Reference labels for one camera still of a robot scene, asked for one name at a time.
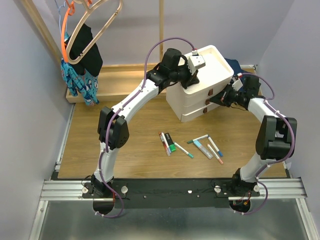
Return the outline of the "white drawer cabinet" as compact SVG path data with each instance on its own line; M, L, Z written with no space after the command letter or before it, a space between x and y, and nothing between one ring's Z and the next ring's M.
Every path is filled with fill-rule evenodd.
M198 49L205 66L198 70L199 83L184 89L180 83L166 89L166 101L182 122L189 122L218 107L210 98L228 85L234 71L214 45Z

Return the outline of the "light blue lead case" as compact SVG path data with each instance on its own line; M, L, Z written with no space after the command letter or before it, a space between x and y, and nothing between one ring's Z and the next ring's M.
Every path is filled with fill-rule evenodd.
M208 158L212 159L213 155L198 141L194 140L193 144Z

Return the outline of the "blue tip white marker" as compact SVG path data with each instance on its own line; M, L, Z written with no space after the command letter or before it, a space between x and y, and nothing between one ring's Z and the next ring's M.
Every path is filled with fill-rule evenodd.
M220 157L223 157L222 152L219 150L218 146L215 144L215 142L213 141L213 139L212 139L210 136L208 136L208 140L209 140L209 142L212 144L212 146L214 147L214 149L215 149L215 151L218 153L218 155L219 155Z

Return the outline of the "red white marker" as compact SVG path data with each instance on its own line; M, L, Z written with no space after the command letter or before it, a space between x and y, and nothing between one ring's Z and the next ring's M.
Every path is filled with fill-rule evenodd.
M167 152L167 155L170 156L171 155L171 151L170 151L170 147L168 145L168 142L166 140L166 137L165 137L165 134L163 132L161 132L161 136L163 138L163 141L164 141L164 145L166 147L166 152Z

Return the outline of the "green black highlighter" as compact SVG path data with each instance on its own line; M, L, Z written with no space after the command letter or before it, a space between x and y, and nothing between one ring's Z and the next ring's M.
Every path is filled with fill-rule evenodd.
M169 134L168 132L166 132L166 133L164 134L164 136L165 136L165 139L166 139L166 141L167 141L167 143L168 143L168 147L169 147L169 149L170 149L170 152L171 152L171 153L175 152L175 151L176 151L176 146L175 146L175 144L174 144L174 142L173 142L170 134Z

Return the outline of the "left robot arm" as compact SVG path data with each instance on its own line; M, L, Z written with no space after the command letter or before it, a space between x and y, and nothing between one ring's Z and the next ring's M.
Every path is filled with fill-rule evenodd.
M198 84L200 68L205 66L204 58L193 50L185 56L179 50L169 48L162 61L146 76L125 99L112 108L104 107L100 111L98 134L100 155L98 165L91 177L93 191L101 198L112 193L109 182L114 177L114 167L119 149L129 139L128 124L133 116L151 99L163 90L180 83L184 89Z

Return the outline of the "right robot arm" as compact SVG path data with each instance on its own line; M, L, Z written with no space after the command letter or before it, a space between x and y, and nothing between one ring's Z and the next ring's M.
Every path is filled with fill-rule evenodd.
M210 102L223 107L239 105L260 122L255 154L226 185L226 189L236 196L253 191L267 169L286 161L295 150L298 122L272 107L269 98L259 95L262 80L253 73L239 73L222 91L210 98Z

